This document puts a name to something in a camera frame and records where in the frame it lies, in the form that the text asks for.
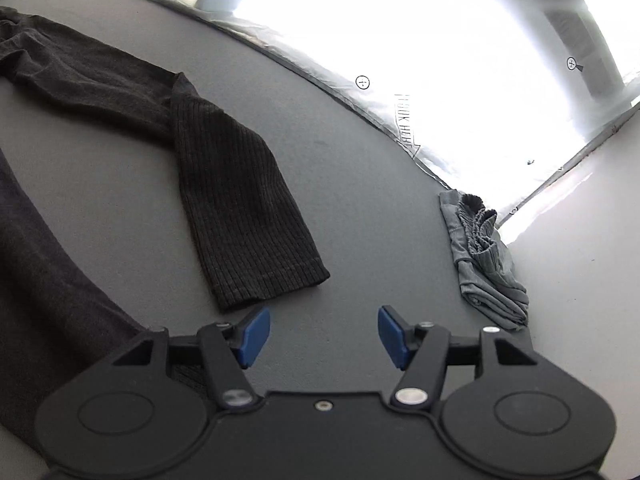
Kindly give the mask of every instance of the gray table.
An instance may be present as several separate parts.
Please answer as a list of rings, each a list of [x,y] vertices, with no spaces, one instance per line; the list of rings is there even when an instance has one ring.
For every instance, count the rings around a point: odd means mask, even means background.
[[[256,389],[381,390],[399,373],[376,311],[473,335],[488,320],[460,296],[439,184],[395,143],[327,94],[228,35],[145,0],[0,0],[174,72],[264,137],[331,278],[276,300]],[[71,258],[145,325],[173,334],[236,320],[217,309],[178,195],[171,152],[43,106],[0,79],[0,147]],[[520,334],[528,341],[526,332]],[[449,387],[469,380],[450,374]],[[42,462],[0,433],[0,478]]]

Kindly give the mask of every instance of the screw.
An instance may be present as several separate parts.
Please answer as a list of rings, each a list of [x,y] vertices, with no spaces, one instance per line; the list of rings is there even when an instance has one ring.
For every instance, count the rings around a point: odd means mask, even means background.
[[[420,388],[402,388],[402,390],[396,391],[396,400],[410,406],[422,404],[428,398],[427,392]]]
[[[334,404],[330,400],[318,400],[314,406],[319,412],[330,412]]]
[[[250,404],[254,400],[254,396],[246,390],[227,390],[222,394],[222,400],[227,406],[240,408]]]

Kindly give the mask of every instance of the black sweater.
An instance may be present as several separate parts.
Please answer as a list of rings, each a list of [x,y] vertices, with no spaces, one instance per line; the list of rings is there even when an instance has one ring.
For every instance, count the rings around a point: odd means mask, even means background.
[[[183,74],[0,7],[0,75],[175,151],[191,235],[221,309],[329,277],[265,142]],[[44,397],[142,327],[69,259],[1,152],[0,269],[0,424],[36,447]]]

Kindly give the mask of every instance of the translucent plastic sheet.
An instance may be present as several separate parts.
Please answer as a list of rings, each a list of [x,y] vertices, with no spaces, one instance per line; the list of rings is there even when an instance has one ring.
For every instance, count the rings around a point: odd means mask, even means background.
[[[504,218],[640,95],[640,0],[156,0],[353,107]]]

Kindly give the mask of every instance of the folded gray garment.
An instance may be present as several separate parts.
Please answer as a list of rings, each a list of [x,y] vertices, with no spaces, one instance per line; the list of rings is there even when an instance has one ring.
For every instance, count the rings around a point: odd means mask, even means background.
[[[496,212],[474,195],[453,189],[440,194],[440,209],[451,238],[460,292],[505,330],[528,323],[527,289],[513,275],[513,260],[495,229]]]

